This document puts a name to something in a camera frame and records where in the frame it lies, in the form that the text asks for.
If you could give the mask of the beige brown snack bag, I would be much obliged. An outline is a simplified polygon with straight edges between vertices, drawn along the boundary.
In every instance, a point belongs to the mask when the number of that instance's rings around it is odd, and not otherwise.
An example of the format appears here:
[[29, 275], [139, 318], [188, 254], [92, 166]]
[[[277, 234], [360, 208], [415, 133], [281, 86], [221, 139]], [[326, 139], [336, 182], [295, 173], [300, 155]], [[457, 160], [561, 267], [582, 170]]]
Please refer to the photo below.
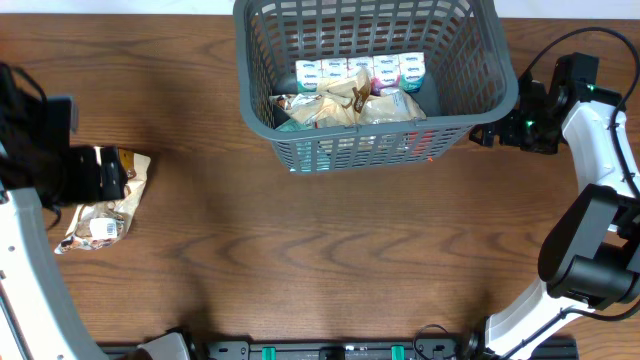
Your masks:
[[65, 238], [54, 250], [55, 254], [106, 248], [126, 236], [146, 187], [151, 158], [129, 150], [119, 150], [118, 153], [127, 175], [125, 197], [78, 205]]

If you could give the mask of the grey plastic basket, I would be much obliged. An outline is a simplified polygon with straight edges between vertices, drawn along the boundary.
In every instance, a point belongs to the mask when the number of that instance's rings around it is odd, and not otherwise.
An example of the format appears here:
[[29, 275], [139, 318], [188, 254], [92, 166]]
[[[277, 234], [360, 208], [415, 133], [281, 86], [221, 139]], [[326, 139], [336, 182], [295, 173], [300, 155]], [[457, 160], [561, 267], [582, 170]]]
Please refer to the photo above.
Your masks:
[[[446, 152], [474, 126], [505, 116], [518, 85], [491, 0], [238, 0], [240, 113], [297, 174], [419, 163]], [[284, 132], [271, 96], [296, 90], [295, 62], [423, 52], [426, 77], [414, 100], [422, 120]], [[406, 161], [409, 132], [433, 131]]]

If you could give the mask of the orange spaghetti packet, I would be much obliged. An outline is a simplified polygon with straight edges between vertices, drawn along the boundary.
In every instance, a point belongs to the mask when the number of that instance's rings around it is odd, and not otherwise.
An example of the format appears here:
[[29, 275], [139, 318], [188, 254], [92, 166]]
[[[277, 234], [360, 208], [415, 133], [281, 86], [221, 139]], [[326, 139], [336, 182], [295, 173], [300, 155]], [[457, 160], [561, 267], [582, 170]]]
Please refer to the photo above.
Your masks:
[[416, 161], [429, 149], [434, 138], [433, 131], [409, 132], [403, 139], [401, 149], [406, 161]]

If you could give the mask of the beige paper pouch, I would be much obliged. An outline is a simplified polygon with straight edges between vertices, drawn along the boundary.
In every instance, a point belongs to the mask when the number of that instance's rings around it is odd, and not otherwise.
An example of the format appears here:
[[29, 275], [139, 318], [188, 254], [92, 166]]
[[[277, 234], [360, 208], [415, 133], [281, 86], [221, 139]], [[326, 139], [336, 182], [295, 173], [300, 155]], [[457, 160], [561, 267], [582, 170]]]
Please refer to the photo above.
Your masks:
[[418, 103], [404, 90], [390, 88], [381, 96], [370, 95], [365, 102], [358, 123], [376, 125], [384, 123], [422, 120], [426, 114]]

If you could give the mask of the multicolour tissue pack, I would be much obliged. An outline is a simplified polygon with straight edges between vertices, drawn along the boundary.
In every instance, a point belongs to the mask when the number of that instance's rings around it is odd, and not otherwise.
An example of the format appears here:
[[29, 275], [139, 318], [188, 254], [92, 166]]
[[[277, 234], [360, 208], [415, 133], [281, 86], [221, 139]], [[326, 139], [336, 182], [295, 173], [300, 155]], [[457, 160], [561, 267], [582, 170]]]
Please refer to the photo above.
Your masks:
[[426, 74], [425, 55], [423, 52], [408, 52], [295, 62], [299, 92], [317, 91], [321, 85], [327, 87], [339, 80], [354, 78], [361, 71], [367, 73], [366, 79], [371, 83], [374, 94], [391, 87], [407, 93], [417, 92]]

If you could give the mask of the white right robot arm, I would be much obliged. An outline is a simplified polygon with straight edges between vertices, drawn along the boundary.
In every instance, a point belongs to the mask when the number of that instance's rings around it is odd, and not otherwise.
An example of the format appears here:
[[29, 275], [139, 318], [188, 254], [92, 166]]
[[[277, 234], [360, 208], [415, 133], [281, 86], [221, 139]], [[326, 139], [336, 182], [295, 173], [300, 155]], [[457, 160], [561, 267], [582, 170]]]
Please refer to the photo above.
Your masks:
[[639, 309], [638, 168], [626, 137], [620, 94], [596, 84], [599, 60], [560, 57], [551, 85], [525, 73], [519, 103], [473, 128], [471, 141], [554, 155], [568, 145], [579, 195], [544, 240], [538, 276], [505, 310], [486, 317], [462, 359], [576, 359], [575, 339], [559, 330], [580, 317], [614, 321], [604, 309]]

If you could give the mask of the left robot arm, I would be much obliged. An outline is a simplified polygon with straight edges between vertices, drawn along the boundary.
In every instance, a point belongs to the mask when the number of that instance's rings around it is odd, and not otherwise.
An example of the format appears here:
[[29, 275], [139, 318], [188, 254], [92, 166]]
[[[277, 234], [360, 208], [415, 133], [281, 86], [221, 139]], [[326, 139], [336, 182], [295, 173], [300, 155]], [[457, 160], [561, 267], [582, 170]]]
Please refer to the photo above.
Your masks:
[[119, 200], [116, 147], [73, 146], [77, 107], [49, 97], [23, 69], [1, 66], [1, 312], [19, 359], [103, 359], [48, 245], [43, 212]]

